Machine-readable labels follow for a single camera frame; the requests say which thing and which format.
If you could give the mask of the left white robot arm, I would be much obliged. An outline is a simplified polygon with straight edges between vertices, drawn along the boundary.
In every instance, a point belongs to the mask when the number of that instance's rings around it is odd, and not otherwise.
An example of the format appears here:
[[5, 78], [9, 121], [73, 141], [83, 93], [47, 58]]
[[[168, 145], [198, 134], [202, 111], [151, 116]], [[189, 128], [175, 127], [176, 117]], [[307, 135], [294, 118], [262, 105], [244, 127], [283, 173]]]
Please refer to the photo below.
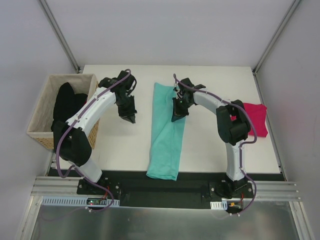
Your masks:
[[88, 188], [99, 195], [105, 191], [102, 170], [92, 160], [89, 135], [101, 116], [113, 105], [118, 108], [122, 120], [135, 124], [137, 110], [132, 92], [137, 85], [130, 69], [122, 70], [118, 77], [102, 79], [92, 97], [66, 121], [58, 121], [53, 126], [53, 143], [56, 169], [61, 178], [67, 174], [61, 171], [60, 160], [68, 162], [71, 169], [85, 178]]

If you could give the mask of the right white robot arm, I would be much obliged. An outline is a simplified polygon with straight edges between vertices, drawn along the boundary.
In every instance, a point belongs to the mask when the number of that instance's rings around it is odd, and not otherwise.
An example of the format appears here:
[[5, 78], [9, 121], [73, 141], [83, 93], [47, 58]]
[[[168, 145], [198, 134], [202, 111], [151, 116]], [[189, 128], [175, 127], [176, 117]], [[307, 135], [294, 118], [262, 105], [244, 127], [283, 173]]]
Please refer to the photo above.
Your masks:
[[231, 199], [242, 193], [248, 183], [243, 160], [243, 146], [251, 131], [251, 122], [240, 100], [228, 102], [207, 91], [202, 84], [194, 85], [189, 78], [175, 80], [172, 122], [189, 115], [189, 108], [200, 105], [216, 116], [217, 131], [225, 143], [227, 169], [225, 180], [214, 188], [221, 198]]

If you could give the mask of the teal t shirt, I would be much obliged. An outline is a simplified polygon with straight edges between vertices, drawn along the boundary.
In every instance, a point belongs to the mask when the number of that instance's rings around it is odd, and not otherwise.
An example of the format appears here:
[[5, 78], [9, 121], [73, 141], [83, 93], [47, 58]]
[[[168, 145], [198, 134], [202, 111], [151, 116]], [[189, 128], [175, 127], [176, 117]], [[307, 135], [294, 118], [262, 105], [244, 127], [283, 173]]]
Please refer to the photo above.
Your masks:
[[151, 179], [176, 181], [179, 174], [185, 119], [172, 122], [172, 86], [155, 83], [152, 99], [151, 141], [146, 175]]

